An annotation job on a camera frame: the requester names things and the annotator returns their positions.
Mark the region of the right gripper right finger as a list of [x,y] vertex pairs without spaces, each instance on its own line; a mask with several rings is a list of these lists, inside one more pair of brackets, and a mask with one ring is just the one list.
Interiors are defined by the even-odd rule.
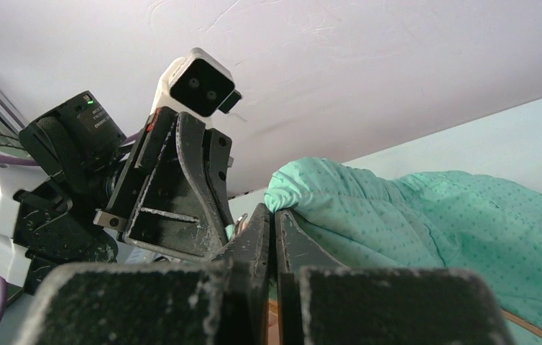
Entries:
[[484,280],[468,270],[346,267],[275,214],[281,344],[512,344]]

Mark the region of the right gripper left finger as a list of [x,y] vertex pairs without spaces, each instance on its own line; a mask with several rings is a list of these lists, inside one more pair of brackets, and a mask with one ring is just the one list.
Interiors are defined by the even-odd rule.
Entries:
[[76,263],[42,282],[18,344],[266,344],[271,216],[199,264]]

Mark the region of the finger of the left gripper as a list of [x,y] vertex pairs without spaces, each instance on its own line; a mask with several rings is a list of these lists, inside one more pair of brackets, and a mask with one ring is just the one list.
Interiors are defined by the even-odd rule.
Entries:
[[226,187],[231,144],[232,140],[219,130],[212,128],[205,131],[203,161],[206,180],[223,226],[233,224]]
[[127,244],[185,261],[209,261],[227,244],[206,180],[206,130],[193,115],[178,114],[125,229]]

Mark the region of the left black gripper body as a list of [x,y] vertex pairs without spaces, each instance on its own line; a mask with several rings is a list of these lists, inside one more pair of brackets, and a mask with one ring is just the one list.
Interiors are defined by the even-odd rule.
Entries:
[[119,231],[126,229],[177,117],[178,113],[166,106],[156,109],[122,156],[118,156],[121,147],[111,153],[107,164],[92,178],[94,216],[102,212],[107,225],[117,219]]

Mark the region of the silver zipper slider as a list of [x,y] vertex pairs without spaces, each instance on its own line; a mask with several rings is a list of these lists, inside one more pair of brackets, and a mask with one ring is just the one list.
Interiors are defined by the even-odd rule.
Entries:
[[237,219],[234,225],[234,236],[238,236],[239,234],[243,232],[243,230],[245,230],[245,228],[247,227],[248,217],[249,217],[249,214],[244,213]]

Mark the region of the teal and orange gradient jacket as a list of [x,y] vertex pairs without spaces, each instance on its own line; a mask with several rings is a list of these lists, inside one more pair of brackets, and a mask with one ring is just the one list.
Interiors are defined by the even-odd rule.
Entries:
[[478,272],[518,344],[542,344],[542,193],[462,171],[394,180],[324,158],[271,177],[266,207],[291,209],[302,230],[351,267]]

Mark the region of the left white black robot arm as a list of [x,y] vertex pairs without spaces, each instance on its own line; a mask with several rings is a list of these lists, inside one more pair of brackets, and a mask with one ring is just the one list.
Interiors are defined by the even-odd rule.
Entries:
[[70,262],[115,262],[119,243],[189,262],[229,237],[231,139],[162,106],[126,138],[89,91],[19,133],[0,156],[0,276],[28,295]]

